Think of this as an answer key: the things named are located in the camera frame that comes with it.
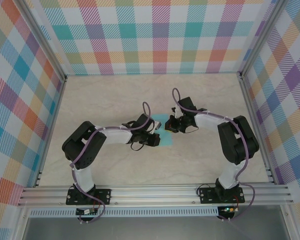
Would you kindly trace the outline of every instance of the beige marble floor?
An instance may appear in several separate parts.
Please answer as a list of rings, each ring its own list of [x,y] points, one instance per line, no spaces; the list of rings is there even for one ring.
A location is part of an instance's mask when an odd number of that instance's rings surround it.
[[[165,74],[70,76],[41,177],[41,186],[71,185],[69,161],[61,146],[84,121],[116,126],[136,120],[142,102],[153,114],[170,114],[173,87],[190,96],[197,108],[229,117],[249,117],[235,74]],[[91,165],[97,185],[214,183],[227,162],[219,135],[207,129],[173,134],[172,146],[104,145]],[[267,182],[260,153],[240,176],[243,182]]]

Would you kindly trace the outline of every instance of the enclosure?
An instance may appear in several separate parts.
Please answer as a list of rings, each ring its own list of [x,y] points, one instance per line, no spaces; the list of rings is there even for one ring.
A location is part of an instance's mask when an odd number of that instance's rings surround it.
[[[255,189],[241,185],[241,220],[222,223],[223,203],[200,202],[227,159],[217,131],[164,130],[173,88],[197,109],[247,118],[260,149],[239,177]],[[143,101],[160,144],[102,147],[92,179],[110,204],[82,226],[65,205],[62,145],[84,121],[136,120]],[[69,227],[69,239],[96,228],[153,239],[145,226],[157,239],[300,239],[300,0],[0,1],[0,240]]]

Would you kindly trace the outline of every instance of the black mounting plate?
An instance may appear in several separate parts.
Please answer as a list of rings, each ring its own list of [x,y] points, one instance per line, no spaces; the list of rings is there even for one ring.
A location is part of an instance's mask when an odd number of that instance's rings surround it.
[[[214,187],[200,187],[198,192],[199,192],[201,204],[236,204],[237,203],[235,197],[232,197],[228,201],[220,201]],[[245,202],[245,196],[243,194],[244,192],[241,187],[238,187],[237,191],[233,194],[238,198],[240,204],[243,204]]]
[[[105,205],[110,204],[111,189],[93,189],[88,192],[89,195],[100,199]],[[95,201],[83,195],[77,188],[71,188],[68,190],[67,198],[65,201],[66,205],[94,205]]]

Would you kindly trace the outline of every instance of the plaid wall panel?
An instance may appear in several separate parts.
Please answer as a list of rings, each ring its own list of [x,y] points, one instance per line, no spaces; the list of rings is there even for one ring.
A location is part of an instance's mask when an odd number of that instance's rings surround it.
[[[0,240],[43,153],[62,82],[12,0],[0,0]]]
[[[248,50],[246,51],[246,53],[244,55],[243,61],[242,61],[241,65],[238,69],[238,72],[242,72],[242,70],[243,70],[243,68],[244,68],[244,66],[247,62],[247,59],[250,56],[250,53],[251,53],[252,49],[254,49],[254,47],[255,47],[258,39],[259,39],[260,33],[264,29],[264,27],[266,25],[266,22],[268,21],[269,17],[271,16],[271,13],[272,13],[277,1],[278,0],[271,0],[271,3],[269,5],[268,9],[266,10],[266,13],[264,14],[263,19],[262,19],[257,31],[255,32],[255,35],[254,35],[254,37],[253,37],[253,39],[252,39],[252,41],[249,45],[249,48],[248,48]]]
[[[65,71],[89,75],[237,72],[271,0],[27,2]]]
[[[291,190],[300,223],[300,0],[289,1],[247,78],[276,174]]]

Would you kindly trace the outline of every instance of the aluminum rail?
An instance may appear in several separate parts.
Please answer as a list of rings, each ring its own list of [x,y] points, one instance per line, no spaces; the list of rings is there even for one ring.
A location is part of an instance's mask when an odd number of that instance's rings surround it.
[[[251,183],[255,188],[255,200],[253,205],[289,205],[293,203],[292,196],[286,185],[273,183]],[[103,185],[97,188],[112,189],[110,205],[107,208],[116,207],[185,207],[185,206],[226,206],[226,203],[200,204],[196,189],[199,184],[183,185],[140,185],[140,186],[111,186]],[[253,192],[249,187],[241,186],[248,205]],[[73,208],[66,205],[69,186],[39,186],[25,188],[19,201],[22,208]]]

